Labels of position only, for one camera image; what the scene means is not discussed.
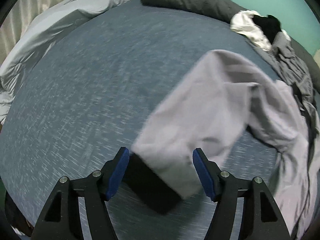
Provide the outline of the white garment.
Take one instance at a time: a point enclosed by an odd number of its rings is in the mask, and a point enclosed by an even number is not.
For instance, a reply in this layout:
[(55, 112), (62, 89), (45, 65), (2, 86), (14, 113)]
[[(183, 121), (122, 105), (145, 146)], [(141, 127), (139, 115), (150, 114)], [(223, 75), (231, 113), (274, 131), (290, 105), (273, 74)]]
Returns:
[[(272, 44), (270, 44), (262, 30), (253, 23), (252, 18), (254, 15), (261, 16), (257, 11), (254, 10), (242, 10), (238, 12), (231, 19), (230, 29), (235, 33), (247, 37), (256, 47), (264, 51), (269, 51), (272, 47)], [(290, 42), (291, 37), (289, 37), (287, 32), (283, 29), (281, 29), (281, 32)]]

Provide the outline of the blue patterned bed sheet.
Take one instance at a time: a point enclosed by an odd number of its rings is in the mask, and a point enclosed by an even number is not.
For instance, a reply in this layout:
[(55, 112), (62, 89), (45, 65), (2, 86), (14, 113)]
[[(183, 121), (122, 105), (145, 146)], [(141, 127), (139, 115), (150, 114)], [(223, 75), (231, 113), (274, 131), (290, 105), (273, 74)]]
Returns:
[(1, 178), (35, 224), (61, 176), (82, 178), (129, 147), (149, 114), (207, 51), (272, 68), (225, 22), (131, 0), (48, 51), (16, 95), (1, 131)]

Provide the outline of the striped beige curtain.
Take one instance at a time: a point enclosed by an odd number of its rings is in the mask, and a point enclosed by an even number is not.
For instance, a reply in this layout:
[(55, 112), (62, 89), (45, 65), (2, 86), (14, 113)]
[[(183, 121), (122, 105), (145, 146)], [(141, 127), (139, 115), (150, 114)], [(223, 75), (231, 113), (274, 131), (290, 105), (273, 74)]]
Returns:
[(1, 25), (1, 62), (36, 16), (64, 0), (17, 0)]

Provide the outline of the black garment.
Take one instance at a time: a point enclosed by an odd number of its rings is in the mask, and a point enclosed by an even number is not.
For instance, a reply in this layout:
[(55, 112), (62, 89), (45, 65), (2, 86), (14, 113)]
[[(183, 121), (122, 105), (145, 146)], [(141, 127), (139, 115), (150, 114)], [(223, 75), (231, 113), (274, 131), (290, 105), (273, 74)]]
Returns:
[(281, 32), (280, 21), (272, 15), (267, 15), (266, 17), (254, 15), (252, 21), (262, 30), (270, 44), (274, 42), (277, 33)]

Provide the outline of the light grey blanket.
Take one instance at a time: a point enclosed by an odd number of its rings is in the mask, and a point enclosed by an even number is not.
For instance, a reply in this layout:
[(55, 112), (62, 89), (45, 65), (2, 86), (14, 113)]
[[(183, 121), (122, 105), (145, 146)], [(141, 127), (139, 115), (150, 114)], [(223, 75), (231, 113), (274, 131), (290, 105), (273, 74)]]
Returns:
[(37, 63), (70, 32), (130, 0), (64, 0), (37, 16), (1, 65), (1, 123)]

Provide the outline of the grey sweatshirt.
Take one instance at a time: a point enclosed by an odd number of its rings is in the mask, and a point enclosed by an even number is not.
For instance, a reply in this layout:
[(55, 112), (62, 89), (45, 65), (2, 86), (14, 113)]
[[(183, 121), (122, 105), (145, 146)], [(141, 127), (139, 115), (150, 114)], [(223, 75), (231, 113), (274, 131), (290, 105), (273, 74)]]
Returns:
[(318, 113), (314, 105), (313, 83), (306, 63), (301, 60), (283, 32), (278, 32), (269, 50), (263, 50), (251, 41), (255, 51), (271, 65), (277, 75), (292, 87), (299, 106), (305, 108), (316, 121)]

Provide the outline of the light lilac zip jacket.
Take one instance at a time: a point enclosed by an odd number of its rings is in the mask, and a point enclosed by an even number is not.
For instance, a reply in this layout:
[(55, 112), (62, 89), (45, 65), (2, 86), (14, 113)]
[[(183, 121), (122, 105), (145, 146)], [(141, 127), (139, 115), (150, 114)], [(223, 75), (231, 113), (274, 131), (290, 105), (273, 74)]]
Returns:
[(293, 88), (245, 57), (211, 50), (156, 107), (131, 146), (124, 181), (150, 208), (167, 213), (200, 190), (192, 152), (222, 165), (249, 128), (277, 150), (270, 190), (294, 239), (316, 206), (319, 116)]

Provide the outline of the dark grey rolled duvet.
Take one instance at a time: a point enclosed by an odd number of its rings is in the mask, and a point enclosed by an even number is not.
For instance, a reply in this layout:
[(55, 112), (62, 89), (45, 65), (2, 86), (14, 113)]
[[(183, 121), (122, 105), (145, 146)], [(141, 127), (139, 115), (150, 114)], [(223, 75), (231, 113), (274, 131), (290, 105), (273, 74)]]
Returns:
[[(164, 7), (193, 12), (230, 24), (232, 17), (247, 10), (232, 0), (141, 0), (143, 5)], [(290, 46), (295, 54), (306, 63), (311, 75), (313, 87), (319, 90), (319, 67), (312, 56), (296, 40), (291, 38)]]

